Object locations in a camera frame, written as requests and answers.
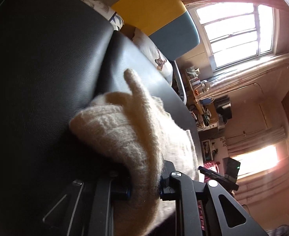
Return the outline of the red ruffled bed cover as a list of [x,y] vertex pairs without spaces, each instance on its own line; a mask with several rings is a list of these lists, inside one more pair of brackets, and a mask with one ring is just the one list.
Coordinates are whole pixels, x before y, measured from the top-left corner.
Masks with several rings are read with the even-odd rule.
[[220,172],[218,163],[214,162],[214,161],[209,161],[209,162],[204,163],[203,167],[208,169],[208,170],[211,170],[211,171],[213,171],[215,173],[219,173]]

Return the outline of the triangle pattern cushion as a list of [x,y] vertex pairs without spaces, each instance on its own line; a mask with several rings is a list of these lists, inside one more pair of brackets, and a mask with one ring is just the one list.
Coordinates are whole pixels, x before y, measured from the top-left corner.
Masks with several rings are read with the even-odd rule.
[[116,31],[120,31],[124,26],[123,18],[110,6],[103,3],[101,0],[81,0],[86,5],[94,9],[96,12],[101,14],[108,22],[111,23],[112,27]]

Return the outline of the middle floral curtain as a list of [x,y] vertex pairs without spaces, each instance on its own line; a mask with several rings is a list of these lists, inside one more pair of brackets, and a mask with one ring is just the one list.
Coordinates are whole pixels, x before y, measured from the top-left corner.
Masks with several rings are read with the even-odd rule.
[[285,65],[289,65],[289,53],[262,59],[262,61],[256,61],[254,65],[247,65],[243,69],[235,69],[215,76],[208,81],[209,88],[205,93],[198,96],[198,100],[219,96],[224,91],[239,87],[250,80],[258,79]]

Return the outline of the wooden side table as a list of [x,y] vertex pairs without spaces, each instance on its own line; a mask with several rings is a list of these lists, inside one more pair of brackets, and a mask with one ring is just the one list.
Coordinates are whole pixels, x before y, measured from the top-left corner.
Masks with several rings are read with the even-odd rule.
[[199,132],[216,128],[219,115],[214,107],[214,98],[201,99],[210,88],[206,80],[199,79],[199,69],[194,66],[185,69],[187,107],[193,116]]

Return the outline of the black television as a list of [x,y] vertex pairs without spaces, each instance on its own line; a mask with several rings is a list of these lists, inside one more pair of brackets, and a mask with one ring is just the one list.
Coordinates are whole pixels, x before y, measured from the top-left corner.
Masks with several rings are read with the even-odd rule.
[[228,95],[215,99],[214,107],[216,112],[222,117],[224,124],[232,118],[231,102]]

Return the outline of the deer print cushion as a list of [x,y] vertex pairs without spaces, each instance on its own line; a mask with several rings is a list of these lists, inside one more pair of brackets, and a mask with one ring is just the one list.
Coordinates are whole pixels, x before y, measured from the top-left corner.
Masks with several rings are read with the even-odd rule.
[[132,42],[150,60],[169,85],[172,85],[173,67],[164,54],[156,47],[154,42],[138,28],[134,31]]

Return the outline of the right window curtain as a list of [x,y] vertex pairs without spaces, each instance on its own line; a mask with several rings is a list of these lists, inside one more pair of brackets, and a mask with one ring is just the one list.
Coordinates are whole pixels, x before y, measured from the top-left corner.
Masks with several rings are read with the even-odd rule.
[[230,156],[241,155],[274,145],[286,139],[284,127],[277,129],[268,129],[256,136],[239,141],[232,145],[227,145],[228,154]]

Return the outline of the black leather folding bench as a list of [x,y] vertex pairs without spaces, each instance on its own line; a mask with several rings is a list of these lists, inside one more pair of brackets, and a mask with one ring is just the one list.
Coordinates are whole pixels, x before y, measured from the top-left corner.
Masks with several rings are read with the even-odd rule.
[[79,0],[0,0],[0,235],[52,235],[42,218],[62,191],[114,166],[69,121],[101,93],[128,92],[127,68],[198,148],[182,100],[96,11]]

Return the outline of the white low shelf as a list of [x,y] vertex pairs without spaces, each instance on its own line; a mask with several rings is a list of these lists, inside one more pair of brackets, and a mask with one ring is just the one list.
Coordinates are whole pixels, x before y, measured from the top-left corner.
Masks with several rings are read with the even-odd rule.
[[221,161],[229,156],[225,137],[201,141],[201,150],[204,162]]

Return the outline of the tricolour fabric sofa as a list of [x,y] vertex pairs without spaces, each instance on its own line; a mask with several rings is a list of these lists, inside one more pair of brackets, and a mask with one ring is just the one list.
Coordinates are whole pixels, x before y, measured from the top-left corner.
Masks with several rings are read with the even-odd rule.
[[119,0],[110,6],[124,20],[121,32],[131,40],[136,28],[144,32],[173,67],[179,96],[186,100],[176,59],[200,43],[199,33],[181,0]]

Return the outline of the cream knitted sweater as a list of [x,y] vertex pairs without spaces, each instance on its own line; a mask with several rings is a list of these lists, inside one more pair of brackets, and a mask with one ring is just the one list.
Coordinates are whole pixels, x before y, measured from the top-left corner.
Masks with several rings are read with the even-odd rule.
[[131,198],[114,208],[114,234],[147,235],[175,211],[173,201],[159,197],[164,161],[198,180],[198,159],[190,130],[175,124],[134,70],[125,70],[124,79],[129,93],[97,96],[69,126],[79,140],[124,164],[131,174]]

